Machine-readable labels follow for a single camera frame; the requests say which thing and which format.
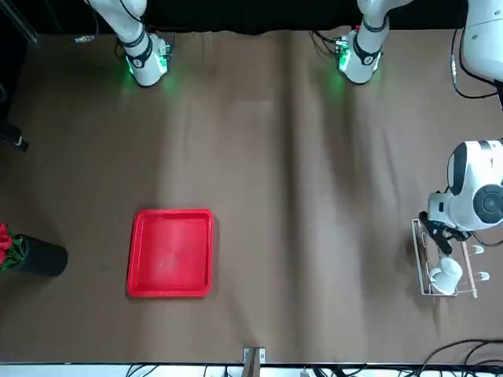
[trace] white floor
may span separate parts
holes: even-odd
[[[129,365],[0,365],[1,377],[125,377]],[[152,367],[144,367],[135,372],[131,377],[142,377]],[[195,366],[159,366],[149,374],[149,377],[203,377],[205,367]],[[240,377],[241,367],[229,367],[228,372],[231,377]],[[354,372],[354,369],[344,370],[346,374]],[[224,367],[208,367],[206,377],[223,377]],[[325,371],[327,376],[331,375],[329,370]],[[399,372],[393,370],[372,370],[367,369],[358,373],[358,377],[398,377]],[[261,377],[314,377],[310,369],[287,369],[287,368],[261,368]],[[488,373],[479,373],[478,377],[493,377]],[[421,377],[442,377],[438,372],[424,372]]]

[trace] red flower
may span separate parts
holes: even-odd
[[[9,232],[7,232],[7,225],[3,222],[0,222],[0,236],[7,236]]]
[[[12,245],[13,239],[7,232],[7,225],[0,223],[0,251],[7,251]]]

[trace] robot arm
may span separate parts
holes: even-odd
[[[449,240],[503,222],[503,139],[466,141],[454,149],[447,166],[448,187],[428,198],[420,220],[443,254]]]
[[[380,50],[390,30],[387,13],[412,1],[358,0],[358,8],[363,14],[362,24],[358,31],[353,30],[347,36],[349,50],[339,66],[349,80],[357,84],[370,80],[377,69]]]
[[[503,82],[503,0],[468,0],[463,58],[491,82]]]
[[[122,44],[130,72],[140,86],[152,86],[167,72],[170,45],[140,22],[147,0],[84,0],[100,13]]]

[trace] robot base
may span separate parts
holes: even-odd
[[[354,38],[356,37],[356,30],[353,30],[347,36],[348,51],[340,58],[339,70],[342,71],[346,77],[355,84],[365,84],[376,71],[379,64],[380,54],[370,65],[362,64],[360,57],[354,51]]]
[[[172,55],[169,43],[155,34],[149,34],[149,37],[152,39],[152,52],[143,64],[143,67],[136,67],[135,59],[130,61],[126,57],[130,73],[138,85],[143,87],[154,85],[164,74],[169,72],[169,60]]]

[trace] table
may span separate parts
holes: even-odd
[[[445,188],[457,144],[501,136],[497,99],[453,91],[451,35],[391,32],[366,86],[306,32],[178,35],[150,89],[112,35],[40,36],[10,112],[30,150],[0,150],[0,220],[70,260],[54,280],[0,276],[0,358],[235,362],[258,345],[271,362],[419,362],[503,335],[501,248],[477,259],[491,281],[476,301],[417,288],[410,220]],[[126,297],[133,216],[157,207],[214,211],[205,299]]]

